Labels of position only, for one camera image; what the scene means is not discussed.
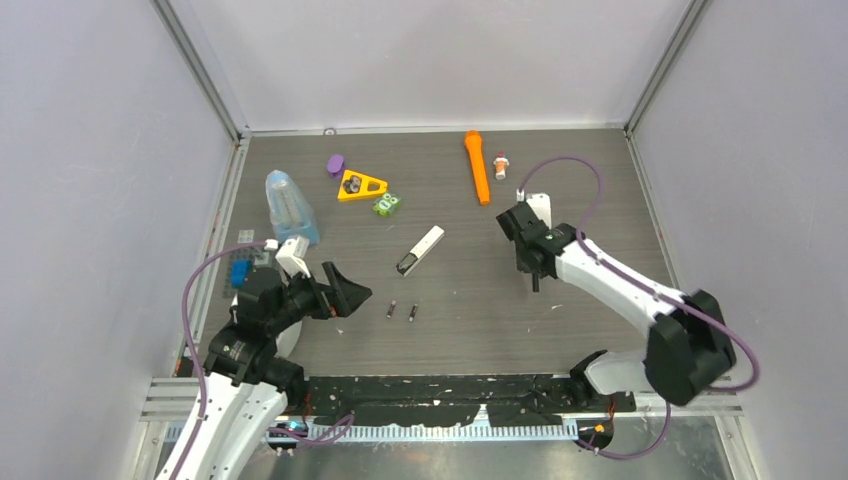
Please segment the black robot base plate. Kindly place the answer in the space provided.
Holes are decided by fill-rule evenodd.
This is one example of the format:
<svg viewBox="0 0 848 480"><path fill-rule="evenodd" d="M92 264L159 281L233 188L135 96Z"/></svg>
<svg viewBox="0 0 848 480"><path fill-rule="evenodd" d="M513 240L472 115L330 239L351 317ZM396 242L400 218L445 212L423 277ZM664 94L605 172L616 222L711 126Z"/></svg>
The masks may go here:
<svg viewBox="0 0 848 480"><path fill-rule="evenodd" d="M356 426L467 426L483 410L495 427L552 426L563 414L606 419L631 413L631 394L602 396L553 374L313 376L303 403L287 411L330 425L347 414Z"/></svg>

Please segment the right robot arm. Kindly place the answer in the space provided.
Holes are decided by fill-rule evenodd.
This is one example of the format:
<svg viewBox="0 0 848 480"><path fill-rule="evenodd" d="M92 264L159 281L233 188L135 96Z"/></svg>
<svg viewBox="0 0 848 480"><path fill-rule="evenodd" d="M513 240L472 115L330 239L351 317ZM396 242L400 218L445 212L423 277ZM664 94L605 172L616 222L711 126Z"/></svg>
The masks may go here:
<svg viewBox="0 0 848 480"><path fill-rule="evenodd" d="M685 294L656 283L609 257L584 234L562 223L548 226L521 201L496 218L513 243L519 272L577 287L627 320L644 348L595 352L575 365L571 397L596 410L612 394L653 391L685 406L737 363L718 301L698 290Z"/></svg>

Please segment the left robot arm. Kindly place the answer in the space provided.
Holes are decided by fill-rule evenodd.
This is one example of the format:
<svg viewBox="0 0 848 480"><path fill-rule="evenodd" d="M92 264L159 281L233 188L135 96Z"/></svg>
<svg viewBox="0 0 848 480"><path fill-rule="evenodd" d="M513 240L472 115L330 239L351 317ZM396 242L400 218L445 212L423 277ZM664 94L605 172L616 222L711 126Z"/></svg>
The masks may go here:
<svg viewBox="0 0 848 480"><path fill-rule="evenodd" d="M305 405L304 369L279 354L279 336L306 318L348 317L373 294L332 262L322 267L325 282L267 266L247 274L208 345L198 395L160 478L237 478L273 421Z"/></svg>

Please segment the white rectangular thermometer device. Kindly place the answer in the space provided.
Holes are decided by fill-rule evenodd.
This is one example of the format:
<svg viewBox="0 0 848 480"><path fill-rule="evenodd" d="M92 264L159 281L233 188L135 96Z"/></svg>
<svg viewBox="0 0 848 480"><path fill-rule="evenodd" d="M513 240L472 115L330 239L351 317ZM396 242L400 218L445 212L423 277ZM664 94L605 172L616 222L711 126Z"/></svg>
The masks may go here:
<svg viewBox="0 0 848 480"><path fill-rule="evenodd" d="M403 277L408 276L429 252L442 240L444 230L434 225L395 265Z"/></svg>

